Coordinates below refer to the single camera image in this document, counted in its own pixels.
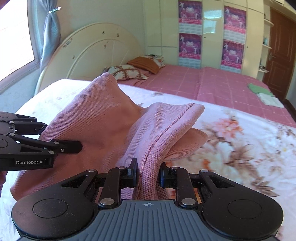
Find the person's left hand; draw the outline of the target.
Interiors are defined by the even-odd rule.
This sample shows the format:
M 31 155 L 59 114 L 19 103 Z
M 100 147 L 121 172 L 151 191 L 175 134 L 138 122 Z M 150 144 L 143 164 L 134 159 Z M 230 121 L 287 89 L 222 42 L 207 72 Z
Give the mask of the person's left hand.
M 0 197 L 1 197 L 1 192 L 3 189 L 3 185 L 6 182 L 6 176 L 7 176 L 8 172 L 7 171 L 1 171 L 0 172 Z

